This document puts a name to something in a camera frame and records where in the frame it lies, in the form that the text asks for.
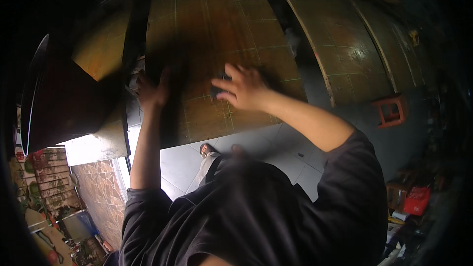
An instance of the foot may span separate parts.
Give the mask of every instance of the foot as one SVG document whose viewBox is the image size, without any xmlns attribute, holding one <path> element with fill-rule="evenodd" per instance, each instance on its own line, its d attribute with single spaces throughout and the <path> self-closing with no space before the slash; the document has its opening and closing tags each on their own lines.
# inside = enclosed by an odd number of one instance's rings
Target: foot
<svg viewBox="0 0 473 266">
<path fill-rule="evenodd" d="M 207 143 L 201 145 L 201 156 L 205 158 L 210 152 L 217 152 L 212 146 Z"/>
<path fill-rule="evenodd" d="M 231 151 L 232 151 L 232 155 L 234 157 L 245 157 L 246 156 L 246 152 L 245 150 L 243 149 L 243 147 L 241 145 L 238 145 L 238 144 L 233 144 L 231 146 Z"/>
</svg>

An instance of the red bag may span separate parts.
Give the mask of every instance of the red bag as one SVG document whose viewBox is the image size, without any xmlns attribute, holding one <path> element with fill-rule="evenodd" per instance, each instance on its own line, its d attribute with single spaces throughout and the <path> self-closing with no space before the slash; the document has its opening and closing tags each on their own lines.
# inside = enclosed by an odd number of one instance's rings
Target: red bag
<svg viewBox="0 0 473 266">
<path fill-rule="evenodd" d="M 404 202 L 404 212 L 416 216 L 422 216 L 429 203 L 430 188 L 412 187 L 411 192 Z"/>
</svg>

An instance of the plastic stool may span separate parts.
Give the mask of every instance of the plastic stool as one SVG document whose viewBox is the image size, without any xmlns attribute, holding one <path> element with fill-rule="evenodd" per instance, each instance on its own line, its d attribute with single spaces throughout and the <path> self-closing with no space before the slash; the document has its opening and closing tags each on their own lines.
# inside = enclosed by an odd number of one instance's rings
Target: plastic stool
<svg viewBox="0 0 473 266">
<path fill-rule="evenodd" d="M 393 113 L 391 108 L 393 104 L 397 105 L 398 112 L 396 113 Z M 379 117 L 381 118 L 381 124 L 378 125 L 378 128 L 397 126 L 403 123 L 409 115 L 406 98 L 400 93 L 372 101 L 371 105 L 378 107 Z M 383 114 L 383 105 L 389 108 L 389 115 L 386 117 Z"/>
</svg>

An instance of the sleeve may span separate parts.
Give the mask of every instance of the sleeve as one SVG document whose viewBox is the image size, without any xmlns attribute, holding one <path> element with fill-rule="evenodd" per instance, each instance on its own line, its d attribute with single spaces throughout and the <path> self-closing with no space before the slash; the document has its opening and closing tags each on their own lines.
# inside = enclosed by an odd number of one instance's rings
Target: sleeve
<svg viewBox="0 0 473 266">
<path fill-rule="evenodd" d="M 374 147 L 355 130 L 325 159 L 314 203 L 323 235 L 329 244 L 363 255 L 365 264 L 375 265 L 386 243 L 387 195 Z"/>
<path fill-rule="evenodd" d="M 168 223 L 171 199 L 162 189 L 128 189 L 121 229 L 120 265 L 140 265 Z"/>
</svg>

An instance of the hand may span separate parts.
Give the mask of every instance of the hand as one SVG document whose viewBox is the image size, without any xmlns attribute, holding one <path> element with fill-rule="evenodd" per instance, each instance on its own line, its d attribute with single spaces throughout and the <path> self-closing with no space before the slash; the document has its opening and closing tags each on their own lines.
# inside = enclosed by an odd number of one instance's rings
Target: hand
<svg viewBox="0 0 473 266">
<path fill-rule="evenodd" d="M 161 73 L 159 85 L 154 83 L 145 75 L 143 70 L 139 71 L 136 84 L 138 85 L 139 103 L 144 113 L 161 111 L 169 98 L 169 76 L 171 69 L 164 68 Z"/>
<path fill-rule="evenodd" d="M 217 94 L 219 100 L 227 100 L 237 109 L 263 109 L 264 98 L 270 89 L 264 84 L 257 69 L 246 69 L 240 65 L 236 68 L 225 64 L 225 73 L 232 78 L 231 81 L 212 79 L 214 86 L 229 91 Z"/>
</svg>

